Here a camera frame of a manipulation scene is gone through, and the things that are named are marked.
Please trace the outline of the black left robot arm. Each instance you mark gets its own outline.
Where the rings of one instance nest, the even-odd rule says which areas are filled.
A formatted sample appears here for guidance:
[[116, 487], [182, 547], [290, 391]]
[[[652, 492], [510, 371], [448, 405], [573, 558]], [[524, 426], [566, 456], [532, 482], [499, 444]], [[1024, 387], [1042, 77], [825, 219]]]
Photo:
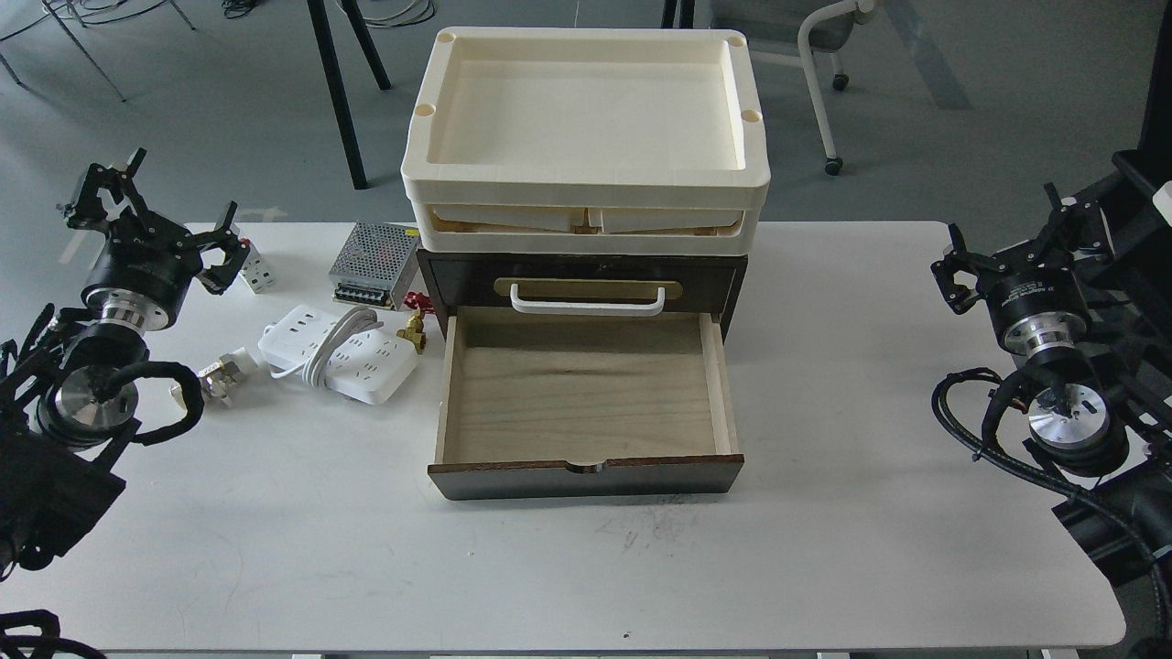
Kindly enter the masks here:
[[155, 362], [144, 334], [179, 318], [192, 281], [211, 295], [248, 256], [232, 230], [237, 204], [193, 233], [146, 208], [134, 182], [146, 150], [125, 167], [91, 163], [68, 226], [105, 239], [79, 308], [47, 304], [22, 342], [4, 342], [1, 538], [4, 577], [64, 556], [125, 490], [113, 467], [130, 444], [180, 437], [202, 420], [202, 380]]

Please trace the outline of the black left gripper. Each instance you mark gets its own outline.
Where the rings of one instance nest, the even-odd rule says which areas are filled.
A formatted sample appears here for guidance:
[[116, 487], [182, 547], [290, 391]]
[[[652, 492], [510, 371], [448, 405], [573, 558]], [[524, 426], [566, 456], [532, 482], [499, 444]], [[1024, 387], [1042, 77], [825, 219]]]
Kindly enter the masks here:
[[[250, 246], [232, 229], [238, 204], [229, 203], [212, 230], [189, 238], [189, 252], [172, 252], [168, 231], [149, 224], [146, 201], [134, 176], [146, 158], [139, 147], [125, 167], [91, 163], [71, 203], [59, 206], [68, 227], [96, 231], [105, 246], [82, 288], [87, 310], [98, 314], [113, 303], [130, 303], [144, 319], [144, 330], [166, 330], [179, 318], [188, 288], [197, 279], [210, 295], [223, 295], [239, 274]], [[202, 254], [222, 251], [218, 265], [205, 266]]]

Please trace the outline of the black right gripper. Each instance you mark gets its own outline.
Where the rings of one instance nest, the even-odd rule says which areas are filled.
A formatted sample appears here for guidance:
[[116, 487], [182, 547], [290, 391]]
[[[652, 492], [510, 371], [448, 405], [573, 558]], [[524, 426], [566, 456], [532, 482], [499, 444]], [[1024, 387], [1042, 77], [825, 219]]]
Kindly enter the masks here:
[[[1079, 260], [1108, 265], [1115, 259], [1102, 216], [1101, 185], [1068, 197], [1059, 196], [1051, 182], [1043, 189], [1051, 213], [1040, 232], [1040, 265], [1003, 250], [996, 254], [1006, 261], [1006, 269], [1000, 269], [997, 259], [967, 249], [956, 222], [947, 224], [950, 245], [932, 264], [932, 276], [950, 312], [962, 315], [984, 299], [999, 346], [1018, 356], [1054, 347], [1072, 349], [1086, 335], [1086, 300], [1068, 265]], [[974, 287], [956, 281], [961, 272], [975, 276]]]

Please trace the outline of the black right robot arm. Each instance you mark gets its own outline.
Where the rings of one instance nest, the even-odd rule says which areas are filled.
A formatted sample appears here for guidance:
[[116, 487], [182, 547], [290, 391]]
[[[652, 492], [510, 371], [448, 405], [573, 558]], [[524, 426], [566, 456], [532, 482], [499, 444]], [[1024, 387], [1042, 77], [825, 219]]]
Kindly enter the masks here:
[[1112, 162], [1075, 195], [1045, 184], [1051, 212], [1029, 242], [977, 254], [949, 225], [940, 294], [956, 314], [984, 303], [1015, 369], [950, 373], [931, 407], [970, 458], [1057, 492], [1054, 515], [1115, 587], [1150, 579], [1154, 634], [1127, 655], [1167, 658], [1168, 16], [1137, 147]]

